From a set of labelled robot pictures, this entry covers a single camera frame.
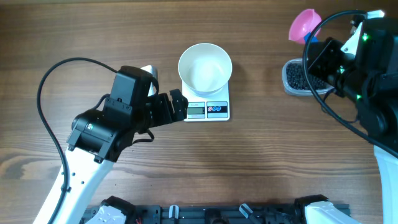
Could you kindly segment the pink scoop blue handle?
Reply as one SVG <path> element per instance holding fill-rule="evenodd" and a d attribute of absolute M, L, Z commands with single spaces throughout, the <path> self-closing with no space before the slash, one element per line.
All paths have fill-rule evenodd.
<path fill-rule="evenodd" d="M 314 9 L 305 9 L 293 21 L 289 29 L 288 39 L 298 44 L 305 44 L 314 28 L 322 21 Z"/>

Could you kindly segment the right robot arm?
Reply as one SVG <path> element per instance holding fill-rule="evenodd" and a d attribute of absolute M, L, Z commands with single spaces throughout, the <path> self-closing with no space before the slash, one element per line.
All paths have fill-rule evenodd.
<path fill-rule="evenodd" d="M 316 33 L 342 16 L 353 16 L 354 33 L 345 44 L 331 37 L 313 42 Z M 311 87 L 327 114 L 374 147 L 382 186 L 384 223 L 397 223 L 397 19 L 383 11 L 341 11 L 309 33 L 302 55 L 305 76 L 327 82 L 351 100 L 362 130 L 336 114 Z"/>

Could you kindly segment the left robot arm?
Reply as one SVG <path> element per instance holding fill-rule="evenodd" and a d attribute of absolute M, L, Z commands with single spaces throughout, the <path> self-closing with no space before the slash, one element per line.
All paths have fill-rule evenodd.
<path fill-rule="evenodd" d="M 68 169 L 60 169 L 35 223 L 78 223 L 121 152 L 137 143 L 135 134 L 187 117 L 188 100 L 179 89 L 151 95 L 152 86 L 159 84 L 151 73 L 123 66 L 103 109 L 87 110 L 73 120 L 65 153 Z"/>

